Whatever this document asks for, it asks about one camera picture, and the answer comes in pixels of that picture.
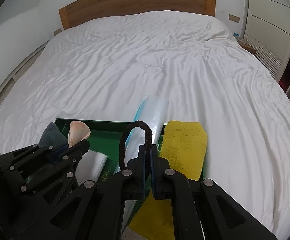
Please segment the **electrical outlet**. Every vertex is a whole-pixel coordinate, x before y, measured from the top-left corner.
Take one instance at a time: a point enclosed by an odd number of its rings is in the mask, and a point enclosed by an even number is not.
[[[58,29],[54,31],[54,36],[56,36],[58,33],[61,33],[62,29]]]
[[[230,14],[228,20],[239,23],[240,18],[238,16]]]

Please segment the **white door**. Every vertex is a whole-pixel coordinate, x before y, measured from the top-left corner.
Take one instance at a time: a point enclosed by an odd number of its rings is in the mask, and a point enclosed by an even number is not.
[[[290,57],[290,1],[249,0],[245,39],[278,82]]]

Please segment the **green tray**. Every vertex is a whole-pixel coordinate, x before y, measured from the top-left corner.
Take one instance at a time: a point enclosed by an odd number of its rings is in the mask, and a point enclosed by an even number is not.
[[[56,126],[63,135],[68,136],[69,124],[75,119],[57,118]],[[118,165],[119,139],[129,122],[106,122],[106,121],[89,121],[78,120],[87,124],[91,130],[91,135],[88,137],[89,148],[95,152],[101,152],[107,155],[104,168],[100,174],[98,181],[106,181],[112,176]],[[161,144],[164,136],[165,124],[160,133],[157,143],[157,150],[160,152]]]

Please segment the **bed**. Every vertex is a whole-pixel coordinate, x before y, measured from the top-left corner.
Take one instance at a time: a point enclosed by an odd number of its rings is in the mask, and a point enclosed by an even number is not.
[[[146,95],[200,122],[205,174],[279,240],[290,235],[290,102],[215,16],[216,0],[78,0],[0,105],[0,154],[57,117],[131,122]]]

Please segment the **wooden headboard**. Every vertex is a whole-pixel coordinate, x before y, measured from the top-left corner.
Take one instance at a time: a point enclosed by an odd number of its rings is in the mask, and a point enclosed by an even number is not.
[[[182,11],[215,16],[216,0],[77,0],[59,10],[64,30],[107,16]]]

